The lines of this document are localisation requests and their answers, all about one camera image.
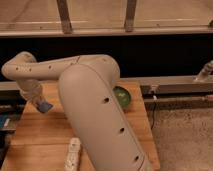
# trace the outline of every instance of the wooden tabletop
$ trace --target wooden tabletop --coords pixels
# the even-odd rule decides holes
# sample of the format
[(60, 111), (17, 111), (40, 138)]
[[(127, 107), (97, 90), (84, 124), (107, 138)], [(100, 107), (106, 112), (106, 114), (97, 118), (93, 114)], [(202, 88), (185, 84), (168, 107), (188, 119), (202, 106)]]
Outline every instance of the wooden tabletop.
[[(160, 163), (138, 83), (120, 82), (132, 102), (125, 115), (146, 151), (155, 170)], [(40, 114), (27, 103), (5, 157), (2, 171), (64, 171), (68, 144), (75, 136), (58, 98), (57, 83), (43, 85), (46, 99), (54, 104), (47, 114)], [(80, 157), (80, 171), (95, 171), (85, 150)]]

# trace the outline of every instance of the cable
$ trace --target cable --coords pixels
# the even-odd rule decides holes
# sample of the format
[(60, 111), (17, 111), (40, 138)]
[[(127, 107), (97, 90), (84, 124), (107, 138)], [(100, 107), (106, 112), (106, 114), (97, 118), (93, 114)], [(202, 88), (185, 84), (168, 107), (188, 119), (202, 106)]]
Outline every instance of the cable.
[(157, 106), (157, 96), (154, 94), (153, 92), (153, 99), (154, 99), (154, 106), (153, 106), (153, 109), (152, 109), (152, 125), (151, 125), (151, 129), (154, 128), (155, 126), (155, 109), (156, 109), (156, 106)]

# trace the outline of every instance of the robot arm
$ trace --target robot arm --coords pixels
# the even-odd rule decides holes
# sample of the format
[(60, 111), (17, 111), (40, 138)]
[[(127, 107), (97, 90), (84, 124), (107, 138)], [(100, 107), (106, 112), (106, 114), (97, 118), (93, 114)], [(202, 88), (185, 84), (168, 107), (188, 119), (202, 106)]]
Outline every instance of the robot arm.
[(113, 94), (119, 67), (111, 57), (86, 55), (36, 63), (31, 54), (22, 52), (2, 72), (18, 82), (29, 96), (24, 97), (37, 108), (45, 101), (37, 80), (59, 78), (65, 114), (97, 171), (153, 170)]

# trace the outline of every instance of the metal frame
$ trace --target metal frame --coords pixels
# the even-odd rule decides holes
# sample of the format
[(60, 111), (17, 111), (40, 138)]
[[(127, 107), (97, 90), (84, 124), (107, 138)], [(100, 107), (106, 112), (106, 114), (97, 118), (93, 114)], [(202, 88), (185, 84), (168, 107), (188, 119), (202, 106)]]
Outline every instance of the metal frame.
[(57, 0), (62, 30), (38, 31), (1, 31), (0, 37), (76, 37), (76, 36), (128, 36), (128, 35), (159, 35), (159, 34), (196, 34), (213, 33), (212, 22), (207, 26), (186, 27), (144, 27), (135, 28), (134, 19), (137, 0), (127, 0), (124, 28), (109, 29), (73, 29), (67, 0)]
[(123, 81), (138, 81), (143, 94), (212, 93), (213, 76), (204, 83), (195, 83), (196, 76), (164, 76), (123, 78)]

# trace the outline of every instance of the screw hole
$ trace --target screw hole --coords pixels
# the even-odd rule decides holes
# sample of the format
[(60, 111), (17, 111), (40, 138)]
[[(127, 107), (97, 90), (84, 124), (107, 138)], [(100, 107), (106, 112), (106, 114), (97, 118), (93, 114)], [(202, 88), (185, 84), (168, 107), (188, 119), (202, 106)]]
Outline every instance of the screw hole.
[(109, 98), (108, 97), (103, 100), (103, 103), (108, 103), (108, 102), (109, 102)]
[(136, 156), (135, 159), (134, 159), (134, 162), (137, 162), (139, 159), (139, 156)]
[(124, 131), (125, 131), (125, 129), (124, 129), (124, 128), (121, 128), (121, 129), (119, 130), (119, 133), (122, 134), (122, 133), (124, 133)]

